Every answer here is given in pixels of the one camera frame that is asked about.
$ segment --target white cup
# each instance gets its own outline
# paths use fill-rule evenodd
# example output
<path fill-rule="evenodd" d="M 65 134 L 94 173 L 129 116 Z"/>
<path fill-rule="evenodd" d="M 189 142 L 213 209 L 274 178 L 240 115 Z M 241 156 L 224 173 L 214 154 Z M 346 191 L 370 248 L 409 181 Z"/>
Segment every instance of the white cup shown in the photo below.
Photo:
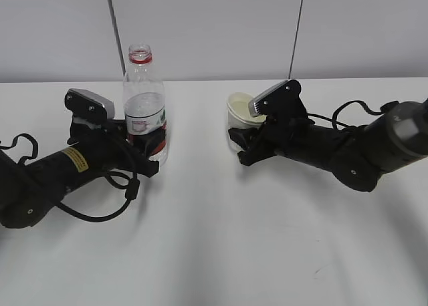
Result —
<path fill-rule="evenodd" d="M 243 94 L 237 92 L 231 94 L 227 99 L 227 129 L 238 128 L 238 129 L 249 129 L 258 128 L 266 120 L 266 116 L 251 117 L 248 110 L 248 103 L 253 99 L 249 94 Z M 229 146 L 234 152 L 241 151 L 235 142 L 230 140 L 229 134 L 227 134 L 229 140 Z"/>

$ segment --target white table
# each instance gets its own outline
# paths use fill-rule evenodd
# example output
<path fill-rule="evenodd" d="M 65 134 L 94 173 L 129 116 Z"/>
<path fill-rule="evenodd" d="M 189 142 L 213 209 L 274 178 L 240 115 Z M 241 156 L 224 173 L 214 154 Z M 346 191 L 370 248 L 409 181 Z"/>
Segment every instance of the white table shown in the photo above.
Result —
<path fill-rule="evenodd" d="M 169 159 L 139 197 L 104 224 L 54 208 L 33 228 L 0 228 L 3 306 L 426 305 L 428 160 L 359 193 L 333 175 L 271 158 L 239 165 L 225 139 L 225 101 L 276 81 L 168 82 Z M 0 84 L 0 140 L 28 132 L 40 156 L 66 146 L 68 88 L 121 109 L 119 82 Z M 303 80 L 310 112 L 330 116 L 348 100 L 372 108 L 423 101 L 428 79 Z M 373 120 L 358 106 L 340 120 Z M 29 151 L 22 142 L 16 159 Z M 123 192 L 97 180 L 65 199 L 92 215 Z"/>

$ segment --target black cable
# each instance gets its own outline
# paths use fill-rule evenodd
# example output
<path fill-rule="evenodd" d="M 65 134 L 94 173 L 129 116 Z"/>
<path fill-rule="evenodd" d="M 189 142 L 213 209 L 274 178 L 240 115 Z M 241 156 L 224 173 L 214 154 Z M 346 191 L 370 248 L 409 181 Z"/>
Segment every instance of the black cable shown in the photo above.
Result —
<path fill-rule="evenodd" d="M 345 109 L 347 106 L 349 106 L 351 104 L 359 104 L 360 106 L 362 106 L 362 108 L 365 110 L 365 112 L 367 112 L 368 114 L 371 114 L 372 116 L 382 116 L 384 114 L 384 112 L 376 112 L 376 111 L 371 110 L 364 101 L 361 101 L 361 100 L 349 101 L 349 102 L 346 102 L 345 104 L 342 104 L 339 108 L 337 108 L 337 110 L 335 112 L 333 112 L 332 121 L 331 121 L 333 129 L 339 130 L 337 128 L 337 125 L 339 124 L 337 121 L 337 117 L 343 109 Z"/>
<path fill-rule="evenodd" d="M 137 175 L 136 164 L 135 164 L 135 161 L 132 159 L 132 156 L 130 155 L 130 150 L 126 148 L 126 146 L 122 143 L 121 140 L 117 140 L 114 135 L 107 134 L 107 136 L 109 137 L 109 139 L 111 141 L 113 141 L 113 143 L 115 143 L 123 151 L 126 159 L 128 160 L 128 163 L 131 167 L 132 178 L 128 177 L 126 174 L 119 172 L 119 171 L 109 171 L 109 172 L 100 174 L 99 176 L 97 176 L 97 178 L 104 177 L 113 187 L 115 187 L 117 189 L 125 189 L 126 190 L 126 192 L 125 192 L 125 198 L 126 198 L 125 203 L 117 211 L 113 212 L 112 214 L 109 214 L 107 216 L 102 216 L 102 217 L 93 217 L 93 216 L 88 216 L 86 214 L 82 214 L 82 213 L 70 208 L 69 206 L 63 204 L 60 201 L 53 202 L 62 211 L 72 215 L 73 217 L 76 217 L 78 219 L 88 221 L 88 222 L 104 222 L 104 221 L 112 220 L 113 218 L 116 218 L 117 216 L 122 214 L 128 208 L 131 201 L 133 201 L 136 198 L 136 195 L 138 193 L 138 188 L 140 186 L 140 181 L 138 180 L 138 175 Z M 117 176 L 117 177 L 121 177 L 123 179 L 126 179 L 128 181 L 128 184 L 127 185 L 121 185 L 121 184 L 117 183 L 115 180 L 113 180 L 113 176 Z"/>
<path fill-rule="evenodd" d="M 323 120 L 326 120 L 326 121 L 332 122 L 332 119 L 331 119 L 331 118 L 321 116 L 320 114 L 308 114 L 308 116 L 310 116 L 310 117 L 314 117 L 314 118 L 319 118 L 319 119 L 323 119 Z M 342 126 L 342 127 L 345 127 L 345 128 L 349 128 L 349 125 L 348 125 L 348 124 L 344 124 L 344 123 L 339 122 L 339 121 L 336 121 L 336 123 L 337 123 L 339 126 Z"/>
<path fill-rule="evenodd" d="M 15 136 L 13 138 L 12 145 L 0 146 L 0 149 L 1 150 L 9 150 L 9 149 L 16 147 L 19 137 L 27 139 L 28 141 L 31 142 L 31 145 L 33 146 L 33 150 L 31 151 L 31 156 L 22 156 L 19 159 L 18 165 L 23 166 L 25 164 L 25 161 L 27 161 L 29 159 L 36 159 L 37 155 L 39 154 L 39 144 L 37 143 L 37 140 L 34 139 L 34 137 L 32 135 L 30 135 L 30 134 L 18 134 L 17 136 Z"/>

